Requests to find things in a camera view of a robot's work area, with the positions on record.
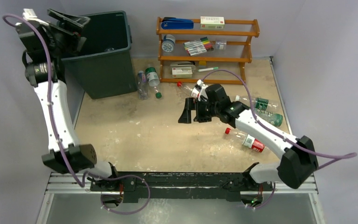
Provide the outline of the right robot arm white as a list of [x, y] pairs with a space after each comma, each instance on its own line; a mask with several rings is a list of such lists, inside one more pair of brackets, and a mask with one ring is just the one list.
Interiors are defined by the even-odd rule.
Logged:
[[263, 182], [282, 182], [292, 189], [299, 188], [318, 169], [313, 142], [307, 136], [298, 138], [281, 131], [259, 116], [243, 102], [232, 101], [220, 84], [211, 86], [199, 81], [195, 86], [178, 82], [188, 98], [178, 122], [210, 122], [213, 117], [250, 135], [272, 151], [279, 162], [254, 163], [244, 172], [243, 184], [254, 190]]

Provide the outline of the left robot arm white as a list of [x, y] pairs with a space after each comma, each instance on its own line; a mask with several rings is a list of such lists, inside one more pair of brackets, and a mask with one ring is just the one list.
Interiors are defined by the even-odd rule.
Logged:
[[81, 172], [109, 191], [120, 186], [115, 167], [97, 159], [91, 144], [81, 144], [75, 133], [67, 101], [67, 85], [62, 55], [76, 54], [86, 38], [81, 35], [90, 22], [87, 16], [72, 16], [48, 9], [53, 24], [43, 21], [30, 8], [25, 8], [14, 25], [25, 50], [22, 63], [25, 78], [33, 87], [41, 104], [48, 131], [48, 153], [42, 156], [45, 166], [61, 174]]

